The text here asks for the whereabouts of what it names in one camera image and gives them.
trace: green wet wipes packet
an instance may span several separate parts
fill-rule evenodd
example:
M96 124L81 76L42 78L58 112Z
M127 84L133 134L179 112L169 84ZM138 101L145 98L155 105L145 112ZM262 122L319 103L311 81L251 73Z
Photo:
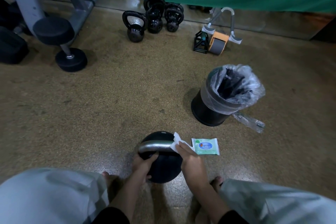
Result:
M195 139L191 138L192 146L195 152L199 155L202 154L216 154L219 155L219 148L217 138L213 139Z

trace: forearm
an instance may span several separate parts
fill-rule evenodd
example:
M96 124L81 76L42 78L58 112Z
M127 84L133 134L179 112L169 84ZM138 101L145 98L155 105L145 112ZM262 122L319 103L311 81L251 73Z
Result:
M145 175L141 170L133 172L128 177L126 183L120 189L116 197L108 205L109 207L115 207L120 209L126 215L129 221L132 220L135 203L137 201L144 177Z
M191 192L215 224L230 210L210 184L193 188Z

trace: person's left hand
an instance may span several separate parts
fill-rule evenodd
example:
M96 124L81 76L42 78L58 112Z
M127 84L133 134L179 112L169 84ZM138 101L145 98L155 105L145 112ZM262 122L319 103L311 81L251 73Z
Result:
M139 172L143 175L143 183L146 182L146 179L152 178L151 175L147 175L149 169L151 168L153 162L158 158L159 152L154 153L149 159L143 160L139 154L136 154L132 164L132 171Z

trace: black sleeve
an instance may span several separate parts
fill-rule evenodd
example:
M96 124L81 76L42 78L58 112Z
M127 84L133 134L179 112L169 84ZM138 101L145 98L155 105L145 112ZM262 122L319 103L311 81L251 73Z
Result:
M98 216L93 220L91 224L130 224L126 215L114 207L106 207L102 210Z
M248 224L236 211L231 210L223 215L218 224Z

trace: hand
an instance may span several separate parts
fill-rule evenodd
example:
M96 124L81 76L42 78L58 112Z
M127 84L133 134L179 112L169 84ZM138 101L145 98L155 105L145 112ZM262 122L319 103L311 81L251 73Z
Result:
M209 185L203 159L183 142L176 145L176 150L183 158L181 169L191 192Z
M151 175L147 175L149 169L151 168L153 162L158 158L159 153L154 153L149 159L143 160L139 154L136 154L132 164L132 172L139 172L143 176L143 183L146 182L146 179L152 178Z

